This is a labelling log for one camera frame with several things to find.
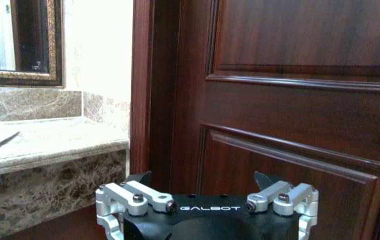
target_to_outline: mirror frame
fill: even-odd
[[[63,87],[62,0],[47,0],[48,73],[0,70],[0,86]]]

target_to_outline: wooden door frame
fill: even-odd
[[[130,110],[130,172],[153,171],[170,189],[180,1],[135,0]]]

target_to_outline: bolt head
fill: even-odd
[[[280,201],[289,203],[289,195],[288,194],[281,193],[281,194],[279,194],[277,198],[279,198]]]
[[[166,212],[173,213],[177,211],[177,203],[174,200],[169,201],[166,204]]]
[[[142,203],[143,202],[143,196],[141,193],[135,193],[134,194],[134,197],[133,197],[133,200],[135,203]]]
[[[248,201],[248,202],[246,202],[246,209],[248,209],[248,211],[249,211],[251,213],[253,213],[253,212],[256,211],[257,206],[253,204],[252,201]]]

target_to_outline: marble vanity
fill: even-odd
[[[0,89],[0,238],[94,204],[126,176],[129,105],[58,89]]]

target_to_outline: marble countertop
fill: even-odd
[[[129,149],[127,134],[85,117],[4,123],[20,133],[0,147],[0,174]]]

